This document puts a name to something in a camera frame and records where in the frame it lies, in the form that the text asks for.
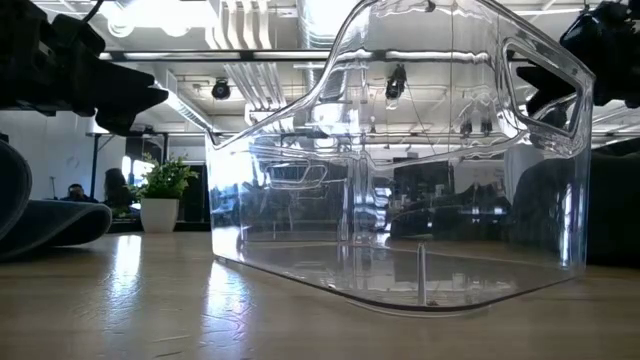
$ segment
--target table surface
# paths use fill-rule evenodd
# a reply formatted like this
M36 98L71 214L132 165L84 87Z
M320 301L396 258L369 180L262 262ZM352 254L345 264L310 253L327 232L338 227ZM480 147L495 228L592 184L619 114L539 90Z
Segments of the table surface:
M211 254L208 233L116 235L0 266L0 359L640 359L640 271L416 319Z

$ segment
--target gray fabric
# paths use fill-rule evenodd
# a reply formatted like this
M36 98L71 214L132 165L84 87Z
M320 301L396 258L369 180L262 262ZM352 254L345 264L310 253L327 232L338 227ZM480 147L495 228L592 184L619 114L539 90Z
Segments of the gray fabric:
M0 141L0 261L52 246L79 245L102 236L111 210L101 204L29 200L31 171Z

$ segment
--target ceiling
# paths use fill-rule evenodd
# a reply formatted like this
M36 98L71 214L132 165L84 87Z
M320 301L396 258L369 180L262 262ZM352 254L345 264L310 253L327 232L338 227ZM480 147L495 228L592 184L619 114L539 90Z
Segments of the ceiling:
M91 25L106 40L108 50L166 51L167 53L176 50L217 50L216 44L219 48L221 42L217 41L217 38L216 42L207 41L206 30L206 27L210 26L213 28L211 34L214 34L214 37L217 36L215 33L217 23L212 20L210 14L211 10L215 8L221 9L219 11L223 14L222 25L218 26L223 29L229 28L229 14L237 11L238 24L236 28L240 38L236 42L237 44L234 46L233 38L229 37L229 32L222 32L222 36L226 35L226 40L228 40L228 42L224 41L225 46L230 48L249 48L251 46L248 44L253 40L257 44L254 46L263 48L264 41L260 35L264 33L268 33L270 45L274 49L305 48L309 45L309 41L312 44L315 44L315 41L324 44L321 44L322 46L327 46L327 44L331 44L342 19L355 3L353 0L299 0L297 3L296 0L271 0L266 3L268 6L266 12L268 14L268 28L266 32L262 32L260 29L262 24L259 15L260 4L255 0L238 0L233 3L227 0L152 0L154 2L153 8L141 7L142 10L135 13L135 20L127 20L129 23L135 21L134 29L116 26L122 24L122 22L118 22L120 18L113 15L114 11L118 11L116 6L127 7L136 2L141 4L150 3L150 1L105 2L103 9L91 21ZM87 3L86 0L38 0L33 2L45 9L50 17L59 13L82 17L93 6L93 3ZM424 6L426 1L405 0L404 3L408 4L408 8L411 9L412 6ZM436 1L436 3L440 6L448 1ZM553 39L559 38L577 16L577 10L583 7L581 1L575 0L505 0L501 3L522 15L523 18L532 22ZM247 28L244 21L244 7L248 4L251 5L251 11L253 11L250 13L251 17L248 18L252 19L254 33L252 39L249 40L242 36L246 34L246 32L243 33L243 27L245 30ZM474 5L470 0L458 1L458 8L463 12L469 10L468 13L471 14L483 13L478 9L471 9L474 6L477 5ZM541 10L545 10L547 13L541 14ZM147 16L147 13L152 13L153 16ZM474 16L457 16L454 17L452 23L450 15L438 11L431 15L427 24L424 21L424 11L418 13L410 10L400 17L385 18L378 15L377 19L372 20L369 24L370 33L367 35L367 41L370 43L368 48L393 48L407 51L428 48L430 51L446 52L452 48L451 39L453 38L455 39L454 49L466 49L477 54L487 50L487 47L495 43L495 40L490 38L492 31L490 26L493 25L487 25L483 21ZM321 30L319 30L318 24L323 25ZM305 34L309 33L321 36L318 35L319 37L312 37L309 40L309 37L305 38ZM493 70L486 64L469 66L468 64L451 65L442 62L423 62L405 65L408 75L407 91L402 94L397 104L390 104L385 99L384 90L386 79L395 68L395 63L369 62L364 75L361 69L353 68L340 73L341 76L344 76L343 80L346 80L342 81L345 88L340 102L343 105L346 104L347 108L359 109L360 118L374 124L378 133L420 131L435 136L457 132L461 119L463 119L461 113L478 106L482 108L487 101L491 101L491 99L485 99L486 94L491 91L483 93L477 90L482 88L482 86L478 87L479 85L492 87ZM323 61L309 63L290 60L274 63L271 70L265 66L266 70L262 71L271 71L269 74L277 77L282 97L289 104L309 91L309 83L313 77L310 69L315 69L314 76L317 79L322 72L319 69L323 64ZM255 74L253 79L260 83L260 89L267 95L265 101L271 104L271 110L278 107L277 104L274 104L273 96L268 96L271 89L267 86L265 77L269 78L269 76L265 76L264 72L261 73L261 69L256 65L247 66L220 62L171 62L163 63L161 67L158 67L148 62L131 62L127 66L154 73L163 85L162 79L166 78L165 72L169 71L177 81L175 86L170 88L181 99L184 99L195 113L218 131L242 131L248 127L248 122L250 122L246 118L247 96L241 91L241 88L238 88L237 77L232 76L230 71ZM229 80L231 85L229 99L222 101L213 99L211 90L217 78L231 78ZM455 90L457 92L447 92L447 84L450 84L451 81L456 84ZM531 93L527 84L518 83L516 80L514 83L517 88L520 88L523 96ZM200 131L183 115L176 112L170 104L162 104L148 110L138 116L136 123L152 125L156 131ZM635 125L637 123L640 123L640 115L624 109L620 103L612 102L607 107L596 108L594 110L593 131L596 134L594 142L609 141L604 135L614 132L616 129L620 134L636 132L640 130L640 126L636 127Z

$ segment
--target black equipment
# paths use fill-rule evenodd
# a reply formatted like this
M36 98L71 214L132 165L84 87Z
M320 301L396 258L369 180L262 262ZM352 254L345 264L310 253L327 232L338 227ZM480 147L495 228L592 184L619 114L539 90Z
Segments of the black equipment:
M640 34L634 28L640 20L640 3L629 0L602 2L585 10L560 37L560 45L582 61L596 76L594 105L622 100L629 108L640 106ZM522 66L516 73L538 92L527 102L527 112L535 113L547 103L575 92L575 89L538 66Z
M211 90L211 96L217 100L227 100L231 96L231 89L228 85L227 79L216 79L216 84L213 85Z
M387 90L385 96L387 100L395 100L404 92L404 84L407 82L407 72L404 69L404 65L396 65L393 74L387 80Z
M58 15L49 24L28 0L0 1L0 110L95 115L127 134L138 113L167 99L152 75L99 59L105 42L88 21L102 2L82 20Z

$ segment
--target green plant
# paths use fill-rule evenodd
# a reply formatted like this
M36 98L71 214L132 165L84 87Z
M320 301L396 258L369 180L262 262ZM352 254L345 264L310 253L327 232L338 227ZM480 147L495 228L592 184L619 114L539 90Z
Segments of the green plant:
M153 165L153 169L143 175L147 183L138 189L136 195L139 198L179 199L184 189L189 186L187 180L198 177L197 173L184 164L184 157L170 157L162 165L149 154L145 154L144 159Z

